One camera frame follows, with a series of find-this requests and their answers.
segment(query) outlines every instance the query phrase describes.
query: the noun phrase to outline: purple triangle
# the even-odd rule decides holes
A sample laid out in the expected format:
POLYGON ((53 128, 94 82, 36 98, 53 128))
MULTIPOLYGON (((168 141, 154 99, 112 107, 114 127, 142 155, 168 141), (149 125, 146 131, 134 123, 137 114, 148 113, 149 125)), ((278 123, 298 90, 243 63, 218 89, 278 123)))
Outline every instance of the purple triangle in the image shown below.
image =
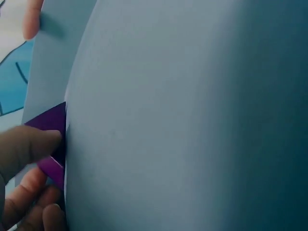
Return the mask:
POLYGON ((44 160, 38 162, 38 167, 53 182, 63 190, 64 188, 64 166, 65 166, 65 132, 66 132, 66 103, 63 102, 52 109, 31 119, 25 125, 38 128, 40 130, 58 130, 62 134, 62 142, 59 148, 44 160))

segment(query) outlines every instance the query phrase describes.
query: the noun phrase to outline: finger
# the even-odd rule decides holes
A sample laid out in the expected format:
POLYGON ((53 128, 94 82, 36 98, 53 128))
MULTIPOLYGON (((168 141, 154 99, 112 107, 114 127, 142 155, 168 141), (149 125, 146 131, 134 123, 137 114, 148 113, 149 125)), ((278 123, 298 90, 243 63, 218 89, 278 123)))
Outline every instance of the finger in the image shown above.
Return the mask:
POLYGON ((60 190, 50 186, 39 198, 38 202, 31 209, 29 214, 17 228, 18 231, 44 230, 43 228, 43 210, 48 205, 56 203, 60 198, 60 190))
POLYGON ((47 206, 43 211, 45 231, 66 231, 65 215, 61 208, 54 204, 47 206))
POLYGON ((0 175, 7 183, 27 164, 52 154, 61 141, 59 131, 41 131, 27 126, 0 134, 0 175))
POLYGON ((25 174, 20 185, 5 199, 2 215, 2 225, 5 230, 9 230, 26 215, 43 190, 46 180, 47 176, 38 167, 25 174))
POLYGON ((43 0, 28 0, 24 17, 23 34, 26 40, 32 39, 39 30, 39 15, 43 0))

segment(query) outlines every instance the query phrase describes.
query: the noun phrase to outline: printed illustration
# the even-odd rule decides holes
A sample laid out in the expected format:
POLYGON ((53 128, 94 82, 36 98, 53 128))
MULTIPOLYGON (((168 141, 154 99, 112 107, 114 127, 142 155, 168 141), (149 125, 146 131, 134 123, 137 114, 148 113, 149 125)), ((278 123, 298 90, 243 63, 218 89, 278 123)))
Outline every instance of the printed illustration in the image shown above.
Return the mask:
POLYGON ((33 42, 22 35, 26 0, 0 0, 0 120, 24 107, 33 42))

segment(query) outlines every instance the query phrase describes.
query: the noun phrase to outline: paper sheet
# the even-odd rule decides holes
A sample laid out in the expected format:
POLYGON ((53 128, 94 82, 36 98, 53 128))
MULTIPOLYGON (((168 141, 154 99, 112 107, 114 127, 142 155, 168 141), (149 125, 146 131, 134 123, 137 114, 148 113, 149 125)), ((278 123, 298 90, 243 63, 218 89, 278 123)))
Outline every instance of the paper sheet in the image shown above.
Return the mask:
MULTIPOLYGON (((64 101, 75 54, 95 3, 96 0, 44 1, 22 123, 64 101)), ((16 177, 16 184, 31 167, 16 177)))
MULTIPOLYGON (((77 15, 64 20, 66 2, 47 2, 55 21, 77 15)), ((302 230, 306 9, 287 0, 98 1, 67 97, 71 230, 302 230)), ((58 41, 40 39, 39 52, 58 41)), ((66 86, 54 85, 70 72, 58 69, 71 57, 63 50, 34 69, 53 96, 29 97, 36 113, 63 100, 66 86)))

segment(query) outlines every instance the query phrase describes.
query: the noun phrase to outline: black outline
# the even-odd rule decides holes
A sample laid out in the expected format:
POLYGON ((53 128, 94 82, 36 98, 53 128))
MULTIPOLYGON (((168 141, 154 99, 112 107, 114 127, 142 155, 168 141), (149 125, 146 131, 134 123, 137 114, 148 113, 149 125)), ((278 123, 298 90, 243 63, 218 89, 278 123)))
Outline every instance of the black outline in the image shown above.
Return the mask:
POLYGON ((21 44, 20 46, 16 47, 14 50, 12 50, 10 53, 8 53, 7 56, 0 62, 0 65, 1 65, 2 63, 4 63, 4 61, 7 60, 8 57, 9 57, 15 50, 17 50, 18 48, 20 48, 21 46, 23 46, 26 42, 27 42, 27 41, 25 41, 23 44, 21 44))
POLYGON ((17 111, 19 111, 19 110, 21 110, 21 109, 23 109, 24 107, 20 107, 20 108, 17 108, 17 109, 15 109, 15 110, 12 110, 12 111, 9 111, 9 112, 6 112, 6 113, 3 113, 3 114, 1 114, 0 115, 0 117, 2 117, 2 116, 6 116, 6 115, 8 115, 8 114, 10 114, 10 113, 14 113, 14 112, 17 112, 17 111))
POLYGON ((0 3, 0 9, 1 9, 2 6, 4 6, 5 1, 6 1, 6 0, 4 0, 2 3, 0 3))
POLYGON ((21 70, 21 68, 20 68, 20 66, 19 66, 19 64, 18 64, 18 62, 15 62, 15 65, 16 65, 16 67, 17 67, 17 70, 18 70, 19 74, 20 74, 20 77, 21 77, 21 78, 23 79, 23 81, 28 85, 28 80, 26 79, 26 77, 25 77, 23 71, 21 70))
POLYGON ((0 102, 0 116, 3 115, 3 110, 2 110, 2 105, 1 105, 1 102, 0 102))

